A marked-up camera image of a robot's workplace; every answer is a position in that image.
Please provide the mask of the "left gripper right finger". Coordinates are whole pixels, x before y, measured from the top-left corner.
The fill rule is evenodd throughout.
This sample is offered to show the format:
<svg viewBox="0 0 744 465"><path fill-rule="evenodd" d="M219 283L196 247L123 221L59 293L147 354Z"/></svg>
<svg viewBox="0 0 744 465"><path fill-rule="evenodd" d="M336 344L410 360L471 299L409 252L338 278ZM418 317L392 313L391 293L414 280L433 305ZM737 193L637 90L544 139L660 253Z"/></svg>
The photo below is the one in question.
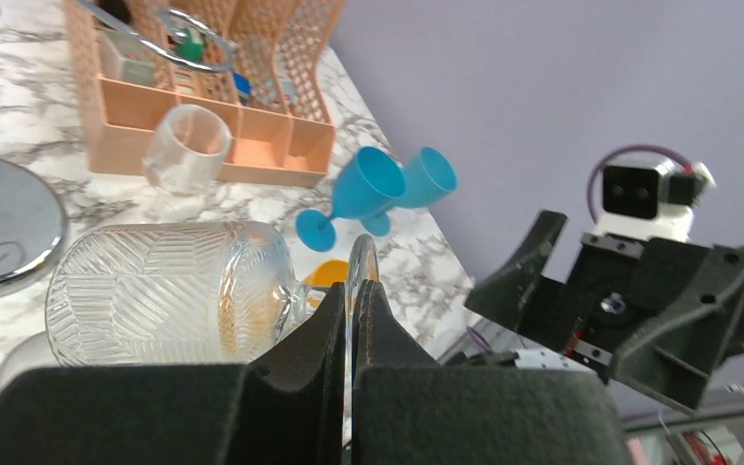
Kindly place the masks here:
<svg viewBox="0 0 744 465"><path fill-rule="evenodd" d="M629 464L602 383L564 369L442 365L381 283L355 300L355 464Z"/></svg>

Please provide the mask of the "ribbed clear glass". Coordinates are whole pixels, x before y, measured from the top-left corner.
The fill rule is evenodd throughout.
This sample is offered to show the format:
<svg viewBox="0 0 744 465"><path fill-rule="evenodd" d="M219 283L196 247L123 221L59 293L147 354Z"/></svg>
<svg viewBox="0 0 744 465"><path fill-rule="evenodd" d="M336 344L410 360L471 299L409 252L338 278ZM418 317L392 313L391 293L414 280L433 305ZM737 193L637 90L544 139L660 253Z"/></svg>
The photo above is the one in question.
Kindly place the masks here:
<svg viewBox="0 0 744 465"><path fill-rule="evenodd" d="M343 458L353 309L359 285L376 275L374 244L361 236L337 282L345 298ZM67 367L249 365L316 313L321 304L305 309L309 290L295 278L281 234L264 223L103 226L79 238L54 270L46 335Z"/></svg>

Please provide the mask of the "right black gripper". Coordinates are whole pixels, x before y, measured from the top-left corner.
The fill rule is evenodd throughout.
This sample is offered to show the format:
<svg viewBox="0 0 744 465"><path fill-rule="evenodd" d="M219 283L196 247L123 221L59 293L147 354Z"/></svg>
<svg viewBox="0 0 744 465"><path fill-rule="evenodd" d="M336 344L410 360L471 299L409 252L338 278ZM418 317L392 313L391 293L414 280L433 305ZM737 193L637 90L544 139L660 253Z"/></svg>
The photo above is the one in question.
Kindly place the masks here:
<svg viewBox="0 0 744 465"><path fill-rule="evenodd" d="M540 211L464 307L517 332L567 221ZM605 382L693 412L721 365L744 354L744 247L588 234L568 279L542 282L542 344Z"/></svg>

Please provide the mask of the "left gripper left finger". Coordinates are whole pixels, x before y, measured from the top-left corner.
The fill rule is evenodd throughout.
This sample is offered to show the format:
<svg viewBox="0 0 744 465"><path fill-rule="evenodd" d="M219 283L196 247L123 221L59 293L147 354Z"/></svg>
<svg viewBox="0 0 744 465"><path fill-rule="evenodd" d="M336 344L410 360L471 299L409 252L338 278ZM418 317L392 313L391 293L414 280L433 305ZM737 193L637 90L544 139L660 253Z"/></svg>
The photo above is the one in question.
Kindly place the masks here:
<svg viewBox="0 0 744 465"><path fill-rule="evenodd" d="M338 464L344 287L249 365L39 368L0 392L0 464Z"/></svg>

